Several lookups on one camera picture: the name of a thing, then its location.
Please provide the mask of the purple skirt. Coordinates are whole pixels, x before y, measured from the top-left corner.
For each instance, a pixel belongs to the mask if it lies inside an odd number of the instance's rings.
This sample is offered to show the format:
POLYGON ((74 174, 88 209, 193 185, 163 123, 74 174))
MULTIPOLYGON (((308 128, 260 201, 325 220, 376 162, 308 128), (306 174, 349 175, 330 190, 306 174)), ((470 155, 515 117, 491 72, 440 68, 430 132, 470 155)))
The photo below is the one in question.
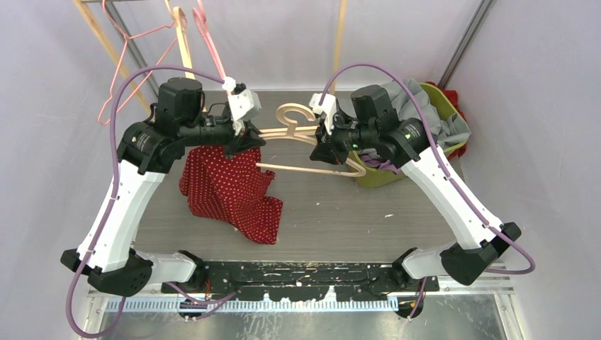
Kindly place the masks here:
POLYGON ((368 154, 361 154, 360 160, 367 166, 378 171, 392 171, 395 175, 401 173, 400 167, 395 166, 388 159, 377 159, 369 156, 368 154))

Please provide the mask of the red polka dot skirt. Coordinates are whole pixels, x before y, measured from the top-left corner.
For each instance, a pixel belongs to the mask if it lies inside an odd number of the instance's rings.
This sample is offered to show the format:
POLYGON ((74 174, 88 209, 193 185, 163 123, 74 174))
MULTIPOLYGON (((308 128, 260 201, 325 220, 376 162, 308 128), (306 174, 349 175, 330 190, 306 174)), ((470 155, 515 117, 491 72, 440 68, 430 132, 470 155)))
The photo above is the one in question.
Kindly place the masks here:
POLYGON ((254 243, 275 244, 283 202, 267 195, 276 174, 262 171, 261 160, 258 147, 231 158, 221 146, 189 151, 179 190, 192 215, 226 222, 254 243))

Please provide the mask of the wooden hanger of red skirt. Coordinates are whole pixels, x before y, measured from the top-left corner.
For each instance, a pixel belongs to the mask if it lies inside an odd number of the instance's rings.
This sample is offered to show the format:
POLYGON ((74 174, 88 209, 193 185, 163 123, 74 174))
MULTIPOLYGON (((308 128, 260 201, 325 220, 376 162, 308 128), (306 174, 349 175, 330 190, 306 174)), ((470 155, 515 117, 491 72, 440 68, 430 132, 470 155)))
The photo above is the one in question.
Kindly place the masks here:
MULTIPOLYGON (((276 119, 284 125, 283 128, 261 130, 259 135, 263 140, 295 140, 312 146, 317 145, 317 140, 314 136, 310 136, 310 132, 315 133, 318 126, 298 126, 298 121, 288 118, 287 113, 300 113, 307 121, 314 122, 316 117, 308 107, 299 103, 285 103, 276 109, 276 119)), ((257 162, 256 166, 270 170, 295 171, 309 174, 323 174, 342 176, 349 178, 359 178, 366 175, 366 169, 358 164, 353 159, 347 159, 344 164, 352 168, 354 171, 335 171, 329 169, 313 169, 298 166, 284 166, 275 164, 265 164, 257 162)))

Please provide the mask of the grey skirt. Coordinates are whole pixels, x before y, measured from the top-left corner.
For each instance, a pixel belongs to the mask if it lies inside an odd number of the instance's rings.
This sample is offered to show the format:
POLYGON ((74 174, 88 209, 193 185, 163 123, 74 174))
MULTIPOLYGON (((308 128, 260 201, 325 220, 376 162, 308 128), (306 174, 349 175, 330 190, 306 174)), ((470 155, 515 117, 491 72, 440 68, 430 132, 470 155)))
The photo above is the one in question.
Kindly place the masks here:
MULTIPOLYGON (((429 96, 420 86, 421 82, 407 78, 403 80, 404 85, 399 85, 396 81, 389 81, 384 84, 376 84, 382 86, 388 92, 392 101, 393 107, 397 110, 400 123, 411 118, 420 120, 415 105, 410 99, 407 90, 415 97, 419 107, 426 118, 427 126, 437 144, 443 149, 449 148, 452 145, 466 142, 471 136, 471 129, 466 120, 460 115, 453 114, 446 120, 439 118, 437 109, 430 103, 429 96)), ((356 116, 351 94, 348 100, 344 100, 340 104, 340 108, 352 116, 356 116)))

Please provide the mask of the pink hanger of grey skirt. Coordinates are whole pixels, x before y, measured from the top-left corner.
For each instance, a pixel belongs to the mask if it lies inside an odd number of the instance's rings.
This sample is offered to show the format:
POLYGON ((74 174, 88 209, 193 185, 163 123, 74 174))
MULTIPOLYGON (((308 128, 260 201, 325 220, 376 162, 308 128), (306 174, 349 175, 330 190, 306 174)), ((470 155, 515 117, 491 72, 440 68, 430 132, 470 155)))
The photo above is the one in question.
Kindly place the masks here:
POLYGON ((192 8, 194 23, 211 55, 215 68, 220 77, 224 79, 226 77, 225 69, 208 28, 206 11, 201 0, 197 0, 196 3, 197 6, 192 8))

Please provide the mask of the wooden hanger of purple skirt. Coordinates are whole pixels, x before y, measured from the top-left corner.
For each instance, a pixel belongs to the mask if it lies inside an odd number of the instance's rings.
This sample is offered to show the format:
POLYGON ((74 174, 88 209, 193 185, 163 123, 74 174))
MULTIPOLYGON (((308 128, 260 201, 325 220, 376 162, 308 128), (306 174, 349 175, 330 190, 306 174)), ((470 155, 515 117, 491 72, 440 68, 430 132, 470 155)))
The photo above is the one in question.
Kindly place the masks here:
POLYGON ((170 0, 164 0, 164 3, 175 25, 181 63, 185 68, 192 69, 191 51, 186 34, 187 19, 184 10, 179 6, 172 6, 170 0))

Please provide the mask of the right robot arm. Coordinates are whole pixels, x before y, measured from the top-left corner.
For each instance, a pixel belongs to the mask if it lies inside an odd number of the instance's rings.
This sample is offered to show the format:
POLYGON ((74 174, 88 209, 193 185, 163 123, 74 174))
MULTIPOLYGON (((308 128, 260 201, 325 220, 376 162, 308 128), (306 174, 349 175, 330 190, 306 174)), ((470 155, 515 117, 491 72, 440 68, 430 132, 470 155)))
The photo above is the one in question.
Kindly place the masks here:
POLYGON ((393 272, 395 285, 412 290, 428 276, 448 275, 472 284, 518 240, 514 222, 502 222, 474 196, 446 162, 441 147, 427 137, 417 118, 401 120, 388 92, 379 85, 351 95, 355 117, 348 116, 330 94, 313 94, 309 106, 319 118, 317 144, 310 159, 329 164, 347 160, 351 150, 374 149, 410 178, 430 199, 456 240, 431 249, 410 249, 393 272))

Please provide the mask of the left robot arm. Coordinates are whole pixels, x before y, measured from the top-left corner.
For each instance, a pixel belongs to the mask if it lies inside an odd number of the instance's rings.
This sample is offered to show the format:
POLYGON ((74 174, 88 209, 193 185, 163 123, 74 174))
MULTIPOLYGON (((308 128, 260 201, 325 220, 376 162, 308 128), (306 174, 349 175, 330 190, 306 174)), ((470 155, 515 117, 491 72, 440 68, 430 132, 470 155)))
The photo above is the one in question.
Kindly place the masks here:
POLYGON ((63 265, 80 271, 97 291, 128 298, 155 283, 166 293, 196 293, 206 287, 205 264, 191 252, 149 254, 133 248, 152 195, 187 147, 220 146, 232 158, 264 145, 252 124, 262 109, 255 92, 235 85, 221 115, 205 113, 205 102, 199 81, 172 78, 160 86, 150 117, 125 130, 116 148, 119 174, 101 211, 84 241, 61 257, 63 265))

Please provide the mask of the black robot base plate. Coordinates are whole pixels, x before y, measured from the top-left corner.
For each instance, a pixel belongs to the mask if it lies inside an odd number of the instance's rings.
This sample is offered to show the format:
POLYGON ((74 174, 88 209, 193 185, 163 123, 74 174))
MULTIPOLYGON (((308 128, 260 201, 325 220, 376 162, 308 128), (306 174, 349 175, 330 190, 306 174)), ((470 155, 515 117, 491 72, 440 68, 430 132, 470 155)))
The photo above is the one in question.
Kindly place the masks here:
POLYGON ((394 263, 208 261, 197 283, 182 290, 210 293, 215 300, 234 293, 241 301, 324 300, 332 290, 338 302, 379 301, 394 293, 437 291, 436 278, 411 279, 394 263))

